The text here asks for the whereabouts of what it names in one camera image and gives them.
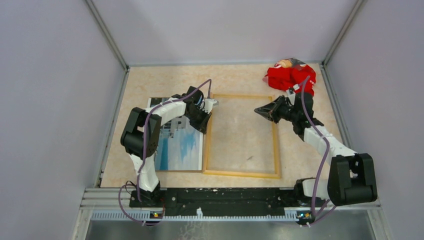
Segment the building photo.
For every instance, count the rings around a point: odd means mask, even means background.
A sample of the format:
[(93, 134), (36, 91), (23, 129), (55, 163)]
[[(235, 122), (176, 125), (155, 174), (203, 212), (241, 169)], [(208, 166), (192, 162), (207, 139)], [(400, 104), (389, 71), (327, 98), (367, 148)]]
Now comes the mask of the building photo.
[(148, 107), (159, 106), (153, 115), (161, 116), (154, 167), (159, 172), (200, 172), (203, 134), (190, 125), (185, 116), (187, 105), (174, 98), (151, 97)]

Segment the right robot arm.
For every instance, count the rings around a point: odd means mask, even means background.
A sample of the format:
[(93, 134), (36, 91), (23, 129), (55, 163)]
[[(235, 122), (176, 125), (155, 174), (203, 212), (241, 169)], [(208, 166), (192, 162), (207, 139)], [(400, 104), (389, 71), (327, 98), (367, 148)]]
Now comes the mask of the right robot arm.
[(314, 117), (314, 100), (309, 93), (281, 95), (257, 107), (254, 112), (277, 124), (288, 121), (294, 133), (321, 155), (313, 178), (299, 179), (293, 200), (307, 206), (313, 198), (329, 200), (335, 206), (371, 203), (377, 200), (374, 160), (368, 153), (357, 153), (345, 146)]

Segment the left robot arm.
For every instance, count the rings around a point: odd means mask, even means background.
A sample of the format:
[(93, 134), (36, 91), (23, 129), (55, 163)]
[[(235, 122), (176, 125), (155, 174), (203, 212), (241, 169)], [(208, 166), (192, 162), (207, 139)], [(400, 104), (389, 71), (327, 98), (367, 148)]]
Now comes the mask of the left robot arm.
[(120, 137), (120, 144), (129, 154), (136, 172), (135, 199), (154, 207), (160, 202), (160, 181), (157, 177), (154, 154), (161, 128), (167, 122), (185, 117), (197, 132), (206, 134), (212, 109), (218, 101), (204, 96), (198, 88), (190, 86), (183, 94), (175, 94), (165, 102), (149, 108), (134, 107)]

